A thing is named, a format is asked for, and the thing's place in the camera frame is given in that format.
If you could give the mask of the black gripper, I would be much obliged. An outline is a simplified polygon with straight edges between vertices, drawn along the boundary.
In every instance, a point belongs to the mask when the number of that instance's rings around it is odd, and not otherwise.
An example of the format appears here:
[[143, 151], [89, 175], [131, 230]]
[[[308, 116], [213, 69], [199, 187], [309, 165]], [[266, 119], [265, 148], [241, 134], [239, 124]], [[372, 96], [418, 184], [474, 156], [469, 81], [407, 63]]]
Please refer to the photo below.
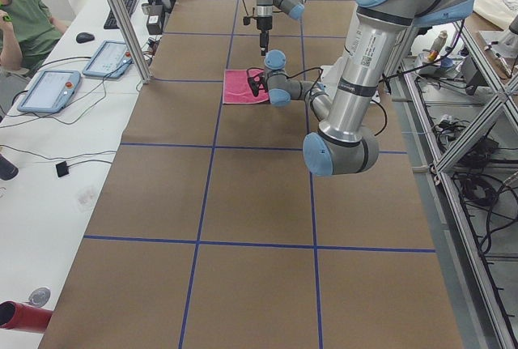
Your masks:
[[261, 56], [265, 56], [269, 50], [269, 31], [273, 28], [272, 16], [256, 17], [257, 29], [260, 33]]
[[259, 96], [260, 92], [267, 92], [267, 82], [263, 75], [254, 75], [248, 77], [248, 86], [254, 96]]

